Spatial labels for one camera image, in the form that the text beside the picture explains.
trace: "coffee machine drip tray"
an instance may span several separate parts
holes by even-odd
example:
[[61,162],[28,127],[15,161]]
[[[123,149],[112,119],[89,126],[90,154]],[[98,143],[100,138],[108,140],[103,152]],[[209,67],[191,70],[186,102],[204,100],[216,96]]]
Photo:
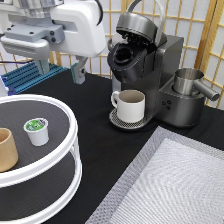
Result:
[[136,123],[126,123],[124,121],[121,121],[118,117],[117,117],[117,109],[114,108],[109,115],[109,119],[110,122],[117,128],[120,128],[122,130],[125,131],[136,131],[140,128],[143,128],[146,124],[149,123],[149,121],[153,118],[153,116],[151,116],[150,114],[145,114],[145,117],[136,122]]

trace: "frother handle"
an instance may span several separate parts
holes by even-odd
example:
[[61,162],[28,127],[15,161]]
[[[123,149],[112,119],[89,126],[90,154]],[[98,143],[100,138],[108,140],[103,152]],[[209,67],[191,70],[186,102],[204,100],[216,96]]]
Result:
[[219,93],[211,89],[210,87],[206,86],[204,83],[202,83],[199,80],[194,81],[194,87],[204,94],[208,99],[211,101],[216,101],[219,98]]
[[112,95],[111,95],[111,103],[113,104],[113,106],[114,106],[115,108],[117,108],[117,103],[115,102],[115,99],[118,98],[119,94],[120,94],[120,92],[115,91],[115,92],[113,92]]
[[[133,12],[135,6],[141,1],[142,0],[133,1],[129,5],[129,7],[127,9],[127,12]],[[159,23],[159,27],[158,27],[157,34],[156,34],[156,39],[155,39],[155,45],[156,45],[156,47],[158,47],[159,43],[160,43],[160,40],[161,40],[161,37],[162,37],[162,34],[163,34],[163,28],[164,28],[164,25],[165,25],[165,22],[166,22],[166,13],[165,13],[165,8],[164,8],[163,4],[161,3],[161,1],[160,0],[155,0],[155,1],[159,6],[159,11],[160,11],[160,23]]]

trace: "white mug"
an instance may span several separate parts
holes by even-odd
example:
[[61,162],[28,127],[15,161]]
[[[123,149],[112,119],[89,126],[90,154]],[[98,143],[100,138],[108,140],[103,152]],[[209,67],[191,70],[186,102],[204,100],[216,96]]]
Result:
[[126,123],[135,123],[144,118],[145,95],[142,92],[137,90],[115,91],[112,93],[111,102],[117,108],[117,117]]

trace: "paper cup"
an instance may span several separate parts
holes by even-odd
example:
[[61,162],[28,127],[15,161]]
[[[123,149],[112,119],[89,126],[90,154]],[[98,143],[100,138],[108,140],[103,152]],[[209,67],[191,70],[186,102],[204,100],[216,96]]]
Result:
[[0,172],[11,169],[18,161],[18,152],[12,132],[0,128]]
[[46,119],[35,118],[25,123],[24,130],[34,146],[42,146],[49,140],[47,127],[48,121]]

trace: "round tray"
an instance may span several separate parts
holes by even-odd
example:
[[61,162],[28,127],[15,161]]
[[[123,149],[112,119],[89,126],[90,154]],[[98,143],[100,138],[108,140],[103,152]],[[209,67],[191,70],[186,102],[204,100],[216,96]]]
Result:
[[37,224],[54,216],[72,199],[82,165],[74,150],[59,163],[26,182],[0,189],[0,224]]
[[[31,144],[23,130],[26,121],[43,117],[49,122],[49,142]],[[71,109],[59,100],[39,95],[0,98],[0,127],[12,131],[19,161],[11,170],[0,173],[0,188],[29,180],[57,164],[77,140],[77,121]]]

